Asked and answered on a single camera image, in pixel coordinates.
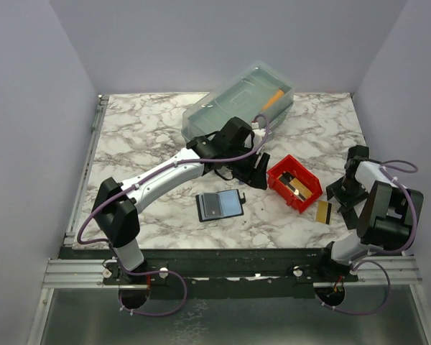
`yellow object in bin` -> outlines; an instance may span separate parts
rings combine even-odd
[[[271,97],[268,102],[262,106],[261,110],[265,111],[267,110],[270,106],[272,106],[278,99],[280,99],[281,97],[284,96],[284,91],[279,89],[274,95],[273,97]]]

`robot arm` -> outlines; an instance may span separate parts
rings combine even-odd
[[[186,148],[148,172],[120,183],[113,178],[101,183],[93,210],[134,186],[94,217],[127,270],[136,269],[144,261],[136,240],[140,231],[138,215],[173,188],[210,171],[227,167],[234,178],[253,188],[267,189],[269,155],[254,152],[246,156],[253,149],[245,146],[249,137],[254,142],[252,128],[234,117],[215,135],[192,139]],[[239,160],[237,157],[240,156],[245,158]]]
[[[341,204],[338,211],[348,228],[356,231],[343,240],[331,242],[328,259],[347,267],[358,253],[367,253],[370,249],[396,254],[408,243],[414,226],[404,191],[383,174],[380,162],[369,159],[368,147],[350,148],[345,169],[345,176],[326,189],[328,198],[335,197]],[[405,191],[418,219],[423,195],[418,190],[405,188]],[[361,215],[357,217],[353,207],[365,199]]]

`gray wall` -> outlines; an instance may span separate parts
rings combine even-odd
[[[405,0],[50,0],[99,93],[209,91],[255,60],[356,91]]]
[[[373,157],[415,162],[425,194],[414,250],[431,306],[431,0],[409,0],[354,97]]]
[[[97,96],[46,0],[0,0],[0,345],[24,344]]]

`purple cable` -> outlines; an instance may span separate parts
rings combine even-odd
[[[262,140],[260,141],[260,143],[254,147],[251,151],[245,153],[244,155],[238,156],[238,157],[233,157],[233,158],[223,158],[223,159],[219,159],[219,160],[214,160],[214,159],[194,159],[194,160],[179,160],[177,161],[177,165],[181,165],[181,164],[190,164],[190,163],[230,163],[230,162],[236,162],[237,160],[243,160],[244,158],[247,158],[249,156],[252,156],[253,154],[255,154],[257,151],[259,151],[261,149],[262,146],[264,146],[265,142],[267,142],[267,137],[268,137],[268,133],[270,132],[270,123],[268,118],[263,115],[263,114],[258,114],[255,118],[254,121],[257,120],[259,117],[263,117],[265,120],[265,137],[262,138]],[[164,167],[158,169],[157,171],[154,171],[152,174],[142,178],[137,185],[141,185],[142,183],[147,182],[148,180],[154,178],[155,176],[161,174],[162,172],[175,167],[176,164],[175,163],[170,163],[168,165],[165,165]],[[136,185],[132,185],[131,187],[121,191],[118,194],[115,194],[114,196],[112,196],[111,198],[107,199],[106,201],[104,201],[101,205],[99,205],[88,217],[87,219],[83,222],[83,224],[80,227],[80,230],[78,231],[77,234],[77,242],[79,244],[92,244],[92,243],[99,243],[99,242],[106,242],[108,243],[108,239],[89,239],[88,241],[83,241],[81,239],[83,232],[85,231],[86,227],[88,226],[89,222],[99,213],[103,210],[104,207],[106,207],[108,204],[113,203],[116,199],[126,195],[127,193],[136,190]]]
[[[137,315],[142,315],[142,316],[152,316],[152,317],[160,317],[160,316],[168,316],[171,315],[173,313],[176,313],[177,311],[179,311],[185,304],[185,302],[187,301],[187,284],[185,284],[185,280],[182,277],[182,275],[180,275],[177,272],[174,271],[149,271],[149,272],[132,272],[129,271],[125,268],[125,266],[123,266],[123,264],[120,262],[120,260],[117,258],[117,262],[120,265],[120,267],[122,268],[122,270],[126,273],[128,273],[128,275],[133,275],[136,277],[141,277],[144,275],[158,275],[159,273],[169,273],[171,275],[174,275],[175,277],[179,278],[180,282],[182,283],[182,286],[184,287],[184,295],[182,296],[182,300],[180,301],[180,303],[177,305],[177,307],[175,307],[174,309],[170,310],[170,311],[165,311],[164,313],[148,313],[146,311],[140,311],[140,310],[135,310],[135,309],[128,309],[123,305],[123,296],[120,293],[119,296],[119,302],[121,304],[121,307],[125,310],[128,311],[130,313],[133,314],[137,314]]]
[[[383,303],[378,308],[375,308],[375,309],[370,310],[370,311],[351,311],[351,310],[340,309],[340,308],[336,308],[336,307],[333,307],[331,305],[324,303],[323,300],[321,300],[319,298],[319,296],[316,295],[316,298],[321,302],[321,305],[327,309],[331,309],[332,311],[336,311],[338,313],[351,315],[351,316],[372,315],[372,314],[378,313],[379,311],[382,311],[383,309],[385,309],[385,307],[388,305],[388,300],[389,300],[389,297],[391,295],[391,280],[389,279],[388,272],[383,268],[383,266],[381,266],[378,262],[375,262],[373,260],[364,260],[364,261],[359,262],[355,267],[351,268],[351,270],[356,271],[360,266],[366,264],[367,262],[380,267],[380,270],[382,270],[383,273],[385,274],[386,282],[388,284],[388,292],[386,293],[385,300],[383,301]]]
[[[99,243],[99,242],[107,242],[108,243],[108,239],[89,239],[88,241],[83,241],[81,239],[83,232],[85,231],[86,227],[88,226],[89,222],[91,220],[93,220],[93,218],[95,216],[98,215],[99,212],[101,212],[103,210],[104,207],[106,207],[109,203],[114,202],[116,199],[125,196],[127,193],[132,192],[133,190],[136,189],[135,185],[132,185],[131,187],[121,191],[118,194],[115,194],[114,196],[108,198],[107,200],[105,200],[101,205],[99,205],[88,217],[87,219],[83,222],[83,224],[80,227],[80,231],[77,234],[77,242],[79,244],[92,244],[92,243]]]

